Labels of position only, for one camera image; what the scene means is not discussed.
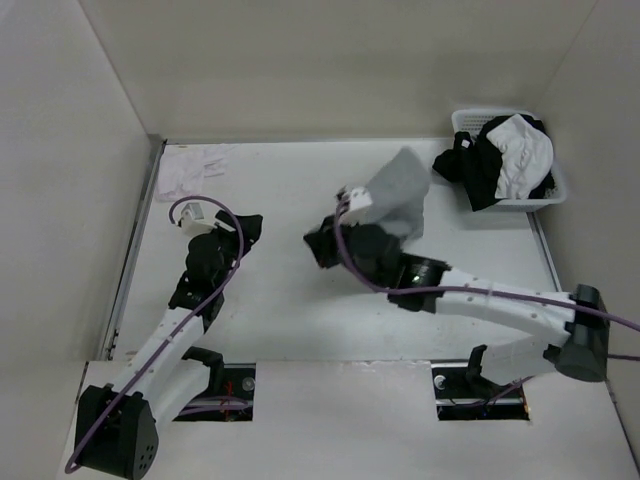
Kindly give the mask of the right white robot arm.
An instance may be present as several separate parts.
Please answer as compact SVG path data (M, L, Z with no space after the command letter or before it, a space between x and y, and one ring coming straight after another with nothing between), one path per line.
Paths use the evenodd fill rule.
M389 302L411 312L488 321L524 338L472 349L464 384L473 394L557 371L599 383L607 377L610 322L600 292L533 292L478 278L432 258L407 253L400 239L375 224L336 226L326 217L303 237L319 267L352 267Z

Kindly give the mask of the grey tank top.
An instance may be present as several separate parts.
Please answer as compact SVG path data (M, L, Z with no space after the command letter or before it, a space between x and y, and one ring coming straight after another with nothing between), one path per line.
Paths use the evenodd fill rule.
M364 224L379 225L401 242L424 233L424 200L431 174L410 147L401 148L364 186L372 205L361 216Z

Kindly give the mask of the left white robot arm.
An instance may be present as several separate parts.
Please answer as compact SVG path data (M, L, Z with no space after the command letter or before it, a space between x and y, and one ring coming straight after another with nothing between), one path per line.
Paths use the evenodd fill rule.
M224 362L196 347L224 304L223 290L240 261L260 239L261 215L226 210L208 225L183 213L178 225L191 239L185 270L158 326L126 367L103 386L88 386L76 414L74 451L65 467L84 467L121 479L141 479L158 451L159 433L199 395L224 387Z

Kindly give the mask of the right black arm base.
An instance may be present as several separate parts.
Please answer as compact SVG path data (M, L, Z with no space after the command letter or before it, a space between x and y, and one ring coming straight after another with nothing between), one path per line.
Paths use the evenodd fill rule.
M440 362L431 365L440 421L528 421L523 384L528 378L498 385L481 376L480 361L486 345L475 347L466 364Z

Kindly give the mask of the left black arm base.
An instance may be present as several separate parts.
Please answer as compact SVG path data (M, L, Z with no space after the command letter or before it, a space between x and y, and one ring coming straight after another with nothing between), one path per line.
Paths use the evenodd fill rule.
M209 369L209 383L175 418L176 422L250 422L254 414L255 364L226 363L221 353L191 347L184 360Z

